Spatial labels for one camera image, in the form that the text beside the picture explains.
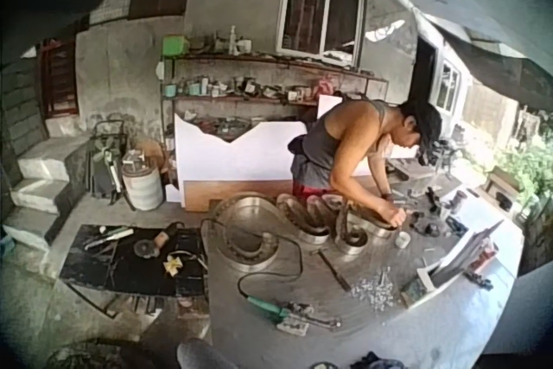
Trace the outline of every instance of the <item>red shorts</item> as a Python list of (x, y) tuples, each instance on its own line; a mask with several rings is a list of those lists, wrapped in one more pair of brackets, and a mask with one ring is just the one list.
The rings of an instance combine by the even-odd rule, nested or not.
[(303, 186), (298, 181), (292, 182), (292, 194), (299, 200), (305, 201), (309, 196), (322, 196), (330, 192), (330, 189), (310, 188), (309, 186)]

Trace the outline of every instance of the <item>metal workbench surface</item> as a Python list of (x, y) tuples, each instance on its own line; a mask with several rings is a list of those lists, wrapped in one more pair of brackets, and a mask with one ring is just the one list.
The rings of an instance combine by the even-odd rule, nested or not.
[[(452, 197), (458, 185), (455, 182), (444, 188), (442, 194), (449, 194), (445, 199)], [(495, 208), (471, 194), (460, 216), (471, 231), (477, 232), (504, 219)], [(293, 227), (283, 226), (276, 217), (259, 209), (236, 212), (232, 223), (256, 232), (267, 230), (288, 237), (295, 234)], [(370, 304), (348, 296), (321, 259), (309, 255), (319, 247), (302, 244), (304, 272), (298, 280), (259, 276), (243, 283), (249, 295), (273, 302), (310, 303), (317, 317), (342, 320), (342, 326), (333, 332), (311, 326), (306, 337), (297, 337), (276, 330), (263, 312), (238, 293), (237, 280), (242, 274), (230, 268), (217, 252), (213, 239), (216, 231), (209, 226), (202, 231), (209, 257), (213, 345), (239, 367), (255, 369), (309, 368), (321, 361), (349, 367), (369, 351), (399, 359), (411, 369), (470, 368), (503, 312), (523, 244), (520, 229), (506, 220), (493, 234), (499, 255), (483, 271), (493, 283), (492, 291), (460, 277), (435, 298), (408, 310), (399, 290), (416, 275), (416, 268), (423, 267), (423, 255), (430, 264), (451, 249), (456, 237), (434, 239), (410, 232), (412, 240), (405, 250), (391, 242), (368, 246), (359, 256), (349, 258), (329, 240), (323, 246), (326, 254), (350, 284), (391, 267), (395, 301), (383, 312), (375, 312)], [(435, 249), (424, 252), (425, 248)], [(276, 260), (265, 270), (294, 273), (297, 269), (297, 249), (282, 241)]]

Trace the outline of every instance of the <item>black mat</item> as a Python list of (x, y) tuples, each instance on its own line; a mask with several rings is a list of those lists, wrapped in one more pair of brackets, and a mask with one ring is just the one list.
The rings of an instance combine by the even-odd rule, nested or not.
[[(119, 227), (106, 228), (109, 232)], [(163, 228), (132, 226), (135, 230), (133, 235), (85, 251), (87, 243), (99, 238), (99, 228), (97, 225), (80, 227), (61, 269), (62, 281), (134, 296), (204, 295), (204, 270), (197, 261), (184, 262), (186, 257), (182, 256), (184, 267), (175, 278), (163, 268), (163, 262), (167, 261), (167, 255), (172, 251), (203, 254), (199, 228), (179, 230), (162, 248), (159, 257), (149, 259), (138, 257), (134, 253), (134, 244), (140, 239), (153, 239)]]

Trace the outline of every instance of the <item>man's arm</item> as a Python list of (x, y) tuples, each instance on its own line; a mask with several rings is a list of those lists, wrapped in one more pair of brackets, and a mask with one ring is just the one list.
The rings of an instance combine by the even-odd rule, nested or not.
[(371, 194), (352, 177), (353, 171), (376, 141), (378, 131), (378, 118), (371, 117), (368, 112), (358, 116), (350, 123), (334, 157), (330, 185), (346, 198), (376, 211), (393, 226), (401, 226), (405, 221), (405, 211), (394, 207), (387, 200)]
[(384, 136), (378, 143), (376, 153), (369, 155), (367, 161), (369, 162), (369, 169), (371, 170), (372, 179), (374, 179), (378, 191), (383, 198), (387, 199), (391, 195), (390, 183), (388, 182), (388, 176), (386, 175), (386, 162), (385, 152), (391, 143), (390, 136)]

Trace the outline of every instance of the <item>grinder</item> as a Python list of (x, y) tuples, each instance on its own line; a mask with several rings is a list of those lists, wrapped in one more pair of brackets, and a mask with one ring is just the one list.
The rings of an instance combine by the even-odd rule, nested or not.
[(145, 259), (159, 257), (167, 241), (169, 241), (177, 231), (184, 228), (185, 226), (182, 222), (173, 222), (163, 231), (159, 232), (154, 239), (141, 239), (137, 241), (134, 246), (135, 254)]

